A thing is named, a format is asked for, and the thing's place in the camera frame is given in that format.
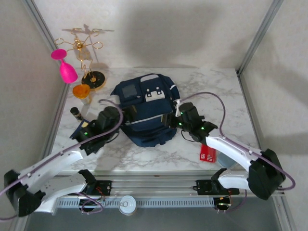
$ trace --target red box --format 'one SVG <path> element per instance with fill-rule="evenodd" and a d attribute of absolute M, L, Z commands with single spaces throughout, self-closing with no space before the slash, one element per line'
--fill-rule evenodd
<path fill-rule="evenodd" d="M 215 163 L 216 162 L 216 150 L 202 144 L 201 151 L 200 151 L 200 160 L 207 161 L 210 163 Z"/>

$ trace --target marble table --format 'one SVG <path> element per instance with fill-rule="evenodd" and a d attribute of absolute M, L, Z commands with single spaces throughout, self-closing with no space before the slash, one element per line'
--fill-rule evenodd
<path fill-rule="evenodd" d="M 71 115 L 70 109 L 77 107 L 88 119 L 96 119 L 102 106 L 98 99 L 107 98 L 120 81 L 139 77 L 148 73 L 160 73 L 171 77 L 177 85 L 180 96 L 186 97 L 200 91 L 211 91 L 219 95 L 226 105 L 227 115 L 223 126 L 224 133 L 243 143 L 257 147 L 242 91 L 234 69 L 195 69 L 195 68 L 115 68 L 99 70 L 107 78 L 106 85 L 93 95 L 93 102 L 84 106 L 72 94 L 73 83 L 64 106 L 61 122 L 57 131 L 52 153 L 76 143 L 69 136 L 77 128 L 78 122 Z M 219 125 L 222 119 L 222 107 L 219 101 L 208 95 L 191 100 L 199 114 L 205 119 Z M 184 140 L 178 130 L 176 136 L 165 145 L 154 148 L 141 148 L 132 143 L 121 131 L 119 137 L 105 145 L 97 154 L 75 162 L 64 169 L 67 171 L 195 171 L 217 170 L 219 164 L 200 161 L 201 144 Z"/>

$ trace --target gold wire figure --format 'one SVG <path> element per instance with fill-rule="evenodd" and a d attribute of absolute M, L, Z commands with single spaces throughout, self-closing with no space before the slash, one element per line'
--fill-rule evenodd
<path fill-rule="evenodd" d="M 63 43 L 68 43 L 68 44 L 72 45 L 73 48 L 68 49 L 66 52 L 69 52 L 69 51 L 72 51 L 72 50 L 79 51 L 79 52 L 78 52 L 78 57 L 77 57 L 77 59 L 78 59 L 79 61 L 81 61 L 81 67 L 80 67 L 80 69 L 81 69 L 81 70 L 84 70 L 84 73 L 85 73 L 85 75 L 86 75 L 86 73 L 87 73 L 87 71 L 86 71 L 86 70 L 87 70 L 87 67 L 86 67 L 85 64 L 83 64 L 83 61 L 84 61 L 84 60 L 89 60 L 89 61 L 91 61 L 91 62 L 90 62 L 90 65 L 89 65 L 89 70 L 90 70 L 90 72 L 92 72 L 91 66 L 92 66 L 93 59 L 91 58 L 90 52 L 89 52 L 87 49 L 85 49 L 85 47 L 87 47 L 87 46 L 92 46 L 93 48 L 95 48 L 95 49 L 98 50 L 98 49 L 101 49 L 101 48 L 103 47 L 103 43 L 102 43 L 102 42 L 95 42 L 95 43 L 86 44 L 86 41 L 87 41 L 88 38 L 90 38 L 90 36 L 96 37 L 96 36 L 99 35 L 100 29 L 93 29 L 93 30 L 90 32 L 89 36 L 87 36 L 87 38 L 86 38 L 84 41 L 82 41 L 82 40 L 80 40 L 80 39 L 78 38 L 78 36 L 77 36 L 77 33 L 78 33 L 78 32 L 82 32 L 82 29 L 81 29 L 81 28 L 73 28 L 73 29 L 71 30 L 71 34 L 72 34 L 72 35 L 75 35 L 75 38 L 74 38 L 74 41 L 75 41 L 75 42 L 74 42 L 74 43 L 70 43 L 70 42 L 64 41 L 63 38 L 57 38 L 57 39 L 54 41 L 54 43 L 55 43 L 56 45 L 61 45 L 61 44 L 63 44 Z"/>

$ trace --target navy blue backpack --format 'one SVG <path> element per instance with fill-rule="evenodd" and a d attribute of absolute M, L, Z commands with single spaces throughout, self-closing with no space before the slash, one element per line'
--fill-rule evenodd
<path fill-rule="evenodd" d="M 122 131 L 139 147 L 155 147 L 172 139 L 177 130 L 165 127 L 162 114 L 175 112 L 173 101 L 180 98 L 178 88 L 167 76 L 148 74 L 120 82 L 111 95 L 118 95 L 120 107 L 134 105 L 134 120 Z"/>

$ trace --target white wall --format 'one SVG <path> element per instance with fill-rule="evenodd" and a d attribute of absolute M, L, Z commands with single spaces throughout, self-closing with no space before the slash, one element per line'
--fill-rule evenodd
<path fill-rule="evenodd" d="M 38 161 L 63 82 L 20 0 L 0 0 L 0 189 L 3 175 Z M 14 215 L 6 196 L 0 217 Z M 0 223 L 6 231 L 9 223 Z"/>
<path fill-rule="evenodd" d="M 299 231 L 308 227 L 307 12 L 307 0 L 283 2 L 243 77 L 263 146 L 296 180 L 286 196 Z"/>
<path fill-rule="evenodd" d="M 84 24 L 106 31 L 93 38 L 96 67 L 236 68 L 272 0 L 35 0 L 54 38 Z M 60 46 L 68 49 L 70 45 Z M 80 66 L 71 51 L 66 59 Z"/>

